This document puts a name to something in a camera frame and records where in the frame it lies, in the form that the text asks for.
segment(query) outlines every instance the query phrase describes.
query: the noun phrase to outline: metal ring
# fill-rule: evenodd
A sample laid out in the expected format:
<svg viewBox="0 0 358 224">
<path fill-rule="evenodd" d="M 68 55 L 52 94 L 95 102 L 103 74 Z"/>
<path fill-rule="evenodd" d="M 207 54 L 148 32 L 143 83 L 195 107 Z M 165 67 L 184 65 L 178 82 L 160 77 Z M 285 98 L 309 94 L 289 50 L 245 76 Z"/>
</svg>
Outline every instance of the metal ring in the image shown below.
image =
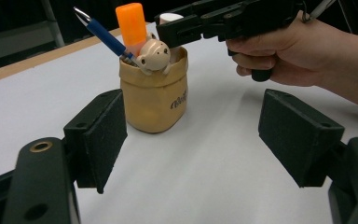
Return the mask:
<svg viewBox="0 0 358 224">
<path fill-rule="evenodd" d="M 38 142 L 38 143 L 34 144 L 33 146 L 31 146 L 30 151 L 43 152 L 43 151 L 50 149 L 52 146 L 53 146 L 53 144 L 49 141 Z"/>
</svg>

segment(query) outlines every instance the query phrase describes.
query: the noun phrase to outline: cartoon figure head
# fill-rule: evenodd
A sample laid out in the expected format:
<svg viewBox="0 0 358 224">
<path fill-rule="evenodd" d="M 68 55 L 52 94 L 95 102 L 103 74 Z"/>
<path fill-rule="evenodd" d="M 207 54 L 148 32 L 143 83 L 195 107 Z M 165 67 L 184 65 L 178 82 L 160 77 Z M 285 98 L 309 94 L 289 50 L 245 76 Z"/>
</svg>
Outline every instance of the cartoon figure head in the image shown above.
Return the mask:
<svg viewBox="0 0 358 224">
<path fill-rule="evenodd" d="M 156 37 L 149 33 L 146 43 L 142 46 L 139 56 L 136 58 L 141 70 L 150 75 L 152 71 L 164 70 L 163 74 L 168 74 L 171 68 L 171 52 L 168 46 L 157 40 Z"/>
</svg>

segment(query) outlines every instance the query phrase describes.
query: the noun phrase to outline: blue pen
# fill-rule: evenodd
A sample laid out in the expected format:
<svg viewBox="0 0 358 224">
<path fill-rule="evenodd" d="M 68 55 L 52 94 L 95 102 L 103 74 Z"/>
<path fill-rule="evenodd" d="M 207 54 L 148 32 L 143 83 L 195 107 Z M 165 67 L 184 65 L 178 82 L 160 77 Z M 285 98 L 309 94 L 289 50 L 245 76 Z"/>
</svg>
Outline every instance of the blue pen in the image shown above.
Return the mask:
<svg viewBox="0 0 358 224">
<path fill-rule="evenodd" d="M 138 62 L 135 56 L 129 52 L 126 47 L 121 44 L 114 36 L 112 36 L 99 22 L 92 19 L 89 15 L 74 7 L 74 11 L 79 20 L 86 26 L 86 28 L 97 36 L 108 48 L 110 48 L 121 60 L 131 65 L 136 65 Z"/>
</svg>

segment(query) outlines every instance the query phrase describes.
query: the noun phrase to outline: pen clip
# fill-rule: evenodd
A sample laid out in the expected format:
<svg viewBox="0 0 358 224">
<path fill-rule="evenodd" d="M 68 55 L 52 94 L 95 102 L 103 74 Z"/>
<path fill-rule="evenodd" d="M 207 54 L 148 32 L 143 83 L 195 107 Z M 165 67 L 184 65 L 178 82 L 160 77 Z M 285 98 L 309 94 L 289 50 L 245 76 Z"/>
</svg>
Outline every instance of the pen clip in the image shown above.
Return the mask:
<svg viewBox="0 0 358 224">
<path fill-rule="evenodd" d="M 89 15 L 87 15 L 84 11 L 78 9 L 77 7 L 74 7 L 74 11 L 75 11 L 75 15 L 81 21 L 81 23 L 83 23 L 83 25 L 87 26 L 89 24 L 89 22 L 91 21 L 91 17 Z"/>
</svg>

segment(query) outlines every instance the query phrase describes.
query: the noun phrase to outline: pen holder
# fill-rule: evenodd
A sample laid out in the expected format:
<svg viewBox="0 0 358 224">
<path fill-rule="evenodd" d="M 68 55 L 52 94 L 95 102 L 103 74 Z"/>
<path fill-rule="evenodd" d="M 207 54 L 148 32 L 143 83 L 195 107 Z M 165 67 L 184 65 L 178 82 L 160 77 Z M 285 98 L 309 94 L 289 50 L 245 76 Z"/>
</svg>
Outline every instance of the pen holder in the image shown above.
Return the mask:
<svg viewBox="0 0 358 224">
<path fill-rule="evenodd" d="M 146 133 L 170 129 L 186 110 L 187 67 L 187 50 L 182 47 L 168 74 L 155 71 L 147 76 L 140 68 L 120 61 L 127 122 Z"/>
</svg>

